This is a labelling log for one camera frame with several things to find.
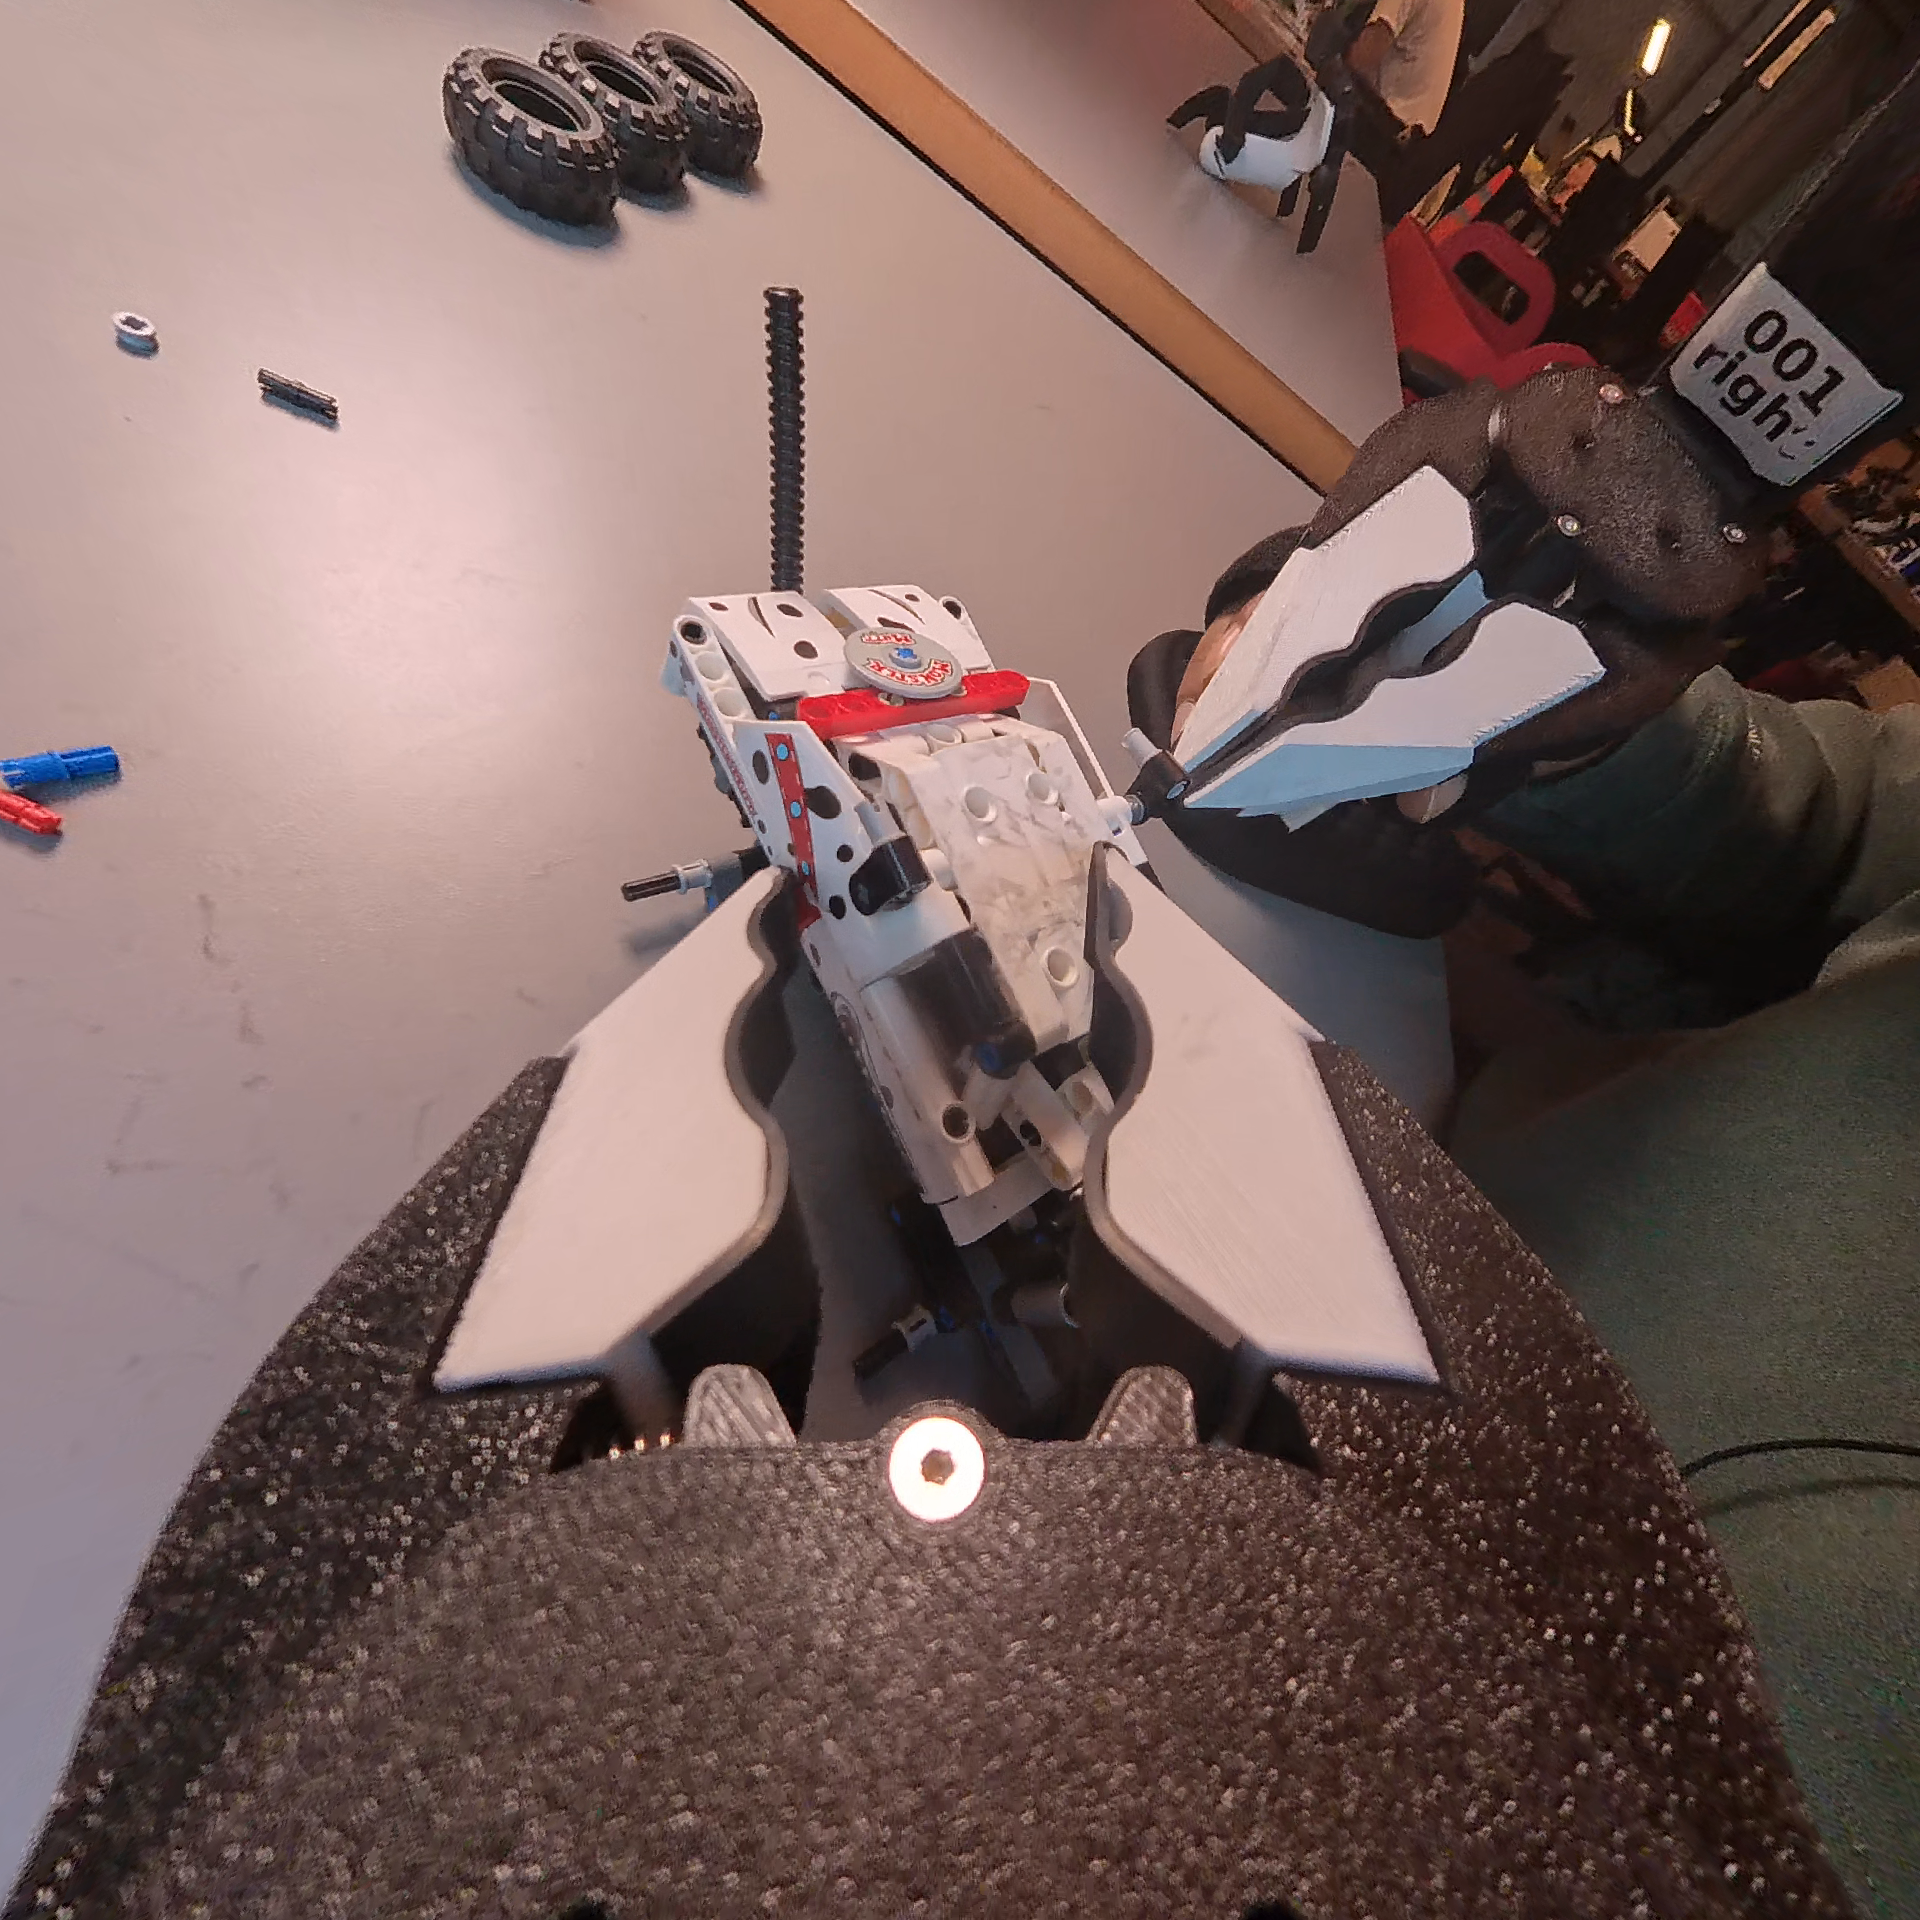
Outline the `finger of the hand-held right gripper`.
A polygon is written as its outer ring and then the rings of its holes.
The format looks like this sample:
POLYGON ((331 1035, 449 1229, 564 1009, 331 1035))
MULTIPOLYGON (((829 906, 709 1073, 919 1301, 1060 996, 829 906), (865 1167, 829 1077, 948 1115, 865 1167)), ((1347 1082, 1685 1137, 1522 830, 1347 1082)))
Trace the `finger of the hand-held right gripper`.
POLYGON ((1498 603, 1449 662, 1383 678, 1347 716, 1277 732, 1212 780, 1194 777, 1185 805, 1299 826, 1338 803, 1435 786, 1463 775, 1492 737, 1601 678, 1603 662, 1572 623, 1498 603))
MULTIPOLYGON (((1470 503, 1431 469, 1338 534, 1295 550, 1190 708, 1175 747, 1188 785, 1212 780, 1277 732, 1354 714, 1386 682, 1359 684, 1359 670, 1378 665, 1358 653, 1370 620, 1406 593, 1446 594, 1471 559, 1470 503)), ((1476 615, 1446 630, 1451 646, 1426 657, 1423 670, 1466 649, 1476 615)))

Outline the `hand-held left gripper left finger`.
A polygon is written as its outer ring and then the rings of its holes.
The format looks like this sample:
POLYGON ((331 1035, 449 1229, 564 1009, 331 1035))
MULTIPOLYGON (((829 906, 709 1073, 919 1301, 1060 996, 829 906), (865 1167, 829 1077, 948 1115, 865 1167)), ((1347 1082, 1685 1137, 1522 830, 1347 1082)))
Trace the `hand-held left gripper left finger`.
POLYGON ((436 1390, 597 1375, 667 1395, 653 1338, 775 1227, 785 1146, 749 1087, 746 1015, 775 989, 749 877, 573 1038, 436 1390))

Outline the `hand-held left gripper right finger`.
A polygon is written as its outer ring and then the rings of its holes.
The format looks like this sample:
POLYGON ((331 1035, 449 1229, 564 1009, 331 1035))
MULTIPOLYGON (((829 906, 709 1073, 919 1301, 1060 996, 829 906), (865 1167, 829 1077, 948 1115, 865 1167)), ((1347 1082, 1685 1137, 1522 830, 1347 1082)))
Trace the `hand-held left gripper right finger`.
POLYGON ((1441 1385, 1321 1035, 1113 849, 1092 855, 1087 953, 1137 1045, 1083 1180, 1108 1251, 1225 1348, 1441 1385))

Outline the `white lego truck model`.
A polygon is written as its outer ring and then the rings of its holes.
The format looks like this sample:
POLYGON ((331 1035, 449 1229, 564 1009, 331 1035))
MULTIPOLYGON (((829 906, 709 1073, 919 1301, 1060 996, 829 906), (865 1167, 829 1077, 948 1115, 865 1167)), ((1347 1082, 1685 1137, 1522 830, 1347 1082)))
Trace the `white lego truck model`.
POLYGON ((874 1379, 969 1333, 1052 1423, 1085 1364, 1074 1202, 1113 1107, 1090 1063, 1087 887, 1146 862, 1049 682, 997 670, 961 601, 807 593, 803 300, 763 293, 773 585, 693 597, 663 685, 697 714, 751 830, 742 873, 796 898, 807 969, 903 1167, 889 1207, 917 1306, 854 1357, 874 1379))

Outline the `black lego tire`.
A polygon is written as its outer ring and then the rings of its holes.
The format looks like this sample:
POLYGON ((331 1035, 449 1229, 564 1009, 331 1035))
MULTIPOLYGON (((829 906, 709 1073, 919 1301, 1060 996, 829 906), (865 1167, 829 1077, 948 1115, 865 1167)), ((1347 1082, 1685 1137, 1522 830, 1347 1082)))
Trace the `black lego tire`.
POLYGON ((483 185, 561 225, 611 225, 618 147, 605 119, 539 65, 473 46, 446 68, 449 133, 483 185))
POLYGON ((684 181, 690 126, 669 83, 588 31, 556 34, 538 61, 599 113, 612 135, 625 188, 661 196, 684 181))
POLYGON ((762 109, 748 83, 719 57, 676 31, 647 31, 633 57, 669 87, 687 124, 687 163, 742 179, 762 149, 762 109))

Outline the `black quilted pad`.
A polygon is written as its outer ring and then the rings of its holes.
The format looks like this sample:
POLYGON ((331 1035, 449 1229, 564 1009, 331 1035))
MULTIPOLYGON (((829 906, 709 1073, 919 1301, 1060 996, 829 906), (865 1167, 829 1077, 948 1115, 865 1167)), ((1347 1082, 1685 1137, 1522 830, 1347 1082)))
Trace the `black quilted pad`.
MULTIPOLYGON (((1269 534, 1217 580, 1206 623, 1258 601, 1299 547, 1302 526, 1269 534)), ((1177 687, 1203 634, 1169 630, 1127 668, 1133 724, 1171 750, 1177 687)), ((1265 894, 1411 940, 1446 932, 1478 891, 1471 855, 1443 822, 1413 822, 1391 803, 1333 807, 1291 831, 1277 819, 1225 810, 1182 810, 1169 830, 1212 869, 1265 894)))

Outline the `red plastic chair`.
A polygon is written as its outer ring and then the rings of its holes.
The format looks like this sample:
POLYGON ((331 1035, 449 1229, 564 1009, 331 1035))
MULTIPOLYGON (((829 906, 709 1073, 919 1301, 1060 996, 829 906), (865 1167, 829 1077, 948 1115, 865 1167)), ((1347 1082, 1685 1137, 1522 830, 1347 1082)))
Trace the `red plastic chair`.
POLYGON ((1403 402, 1491 379, 1513 389, 1545 369, 1594 369, 1589 353, 1545 338, 1557 302, 1553 270, 1498 225, 1467 225, 1434 243, 1413 218, 1383 238, 1388 294, 1399 349, 1403 402), (1478 259, 1519 289, 1518 319, 1502 319, 1459 277, 1478 259))

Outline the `white and black device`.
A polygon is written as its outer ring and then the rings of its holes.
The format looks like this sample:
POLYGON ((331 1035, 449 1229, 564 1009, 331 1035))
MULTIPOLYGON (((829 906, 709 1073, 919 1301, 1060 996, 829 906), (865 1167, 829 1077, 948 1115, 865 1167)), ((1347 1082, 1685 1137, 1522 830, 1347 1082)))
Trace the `white and black device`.
POLYGON ((1299 254, 1319 246, 1354 147, 1356 79, 1345 54, 1306 67, 1277 54, 1235 87, 1204 87, 1171 117, 1171 127, 1203 124, 1198 167, 1217 181, 1273 188, 1279 215, 1306 198, 1299 254))

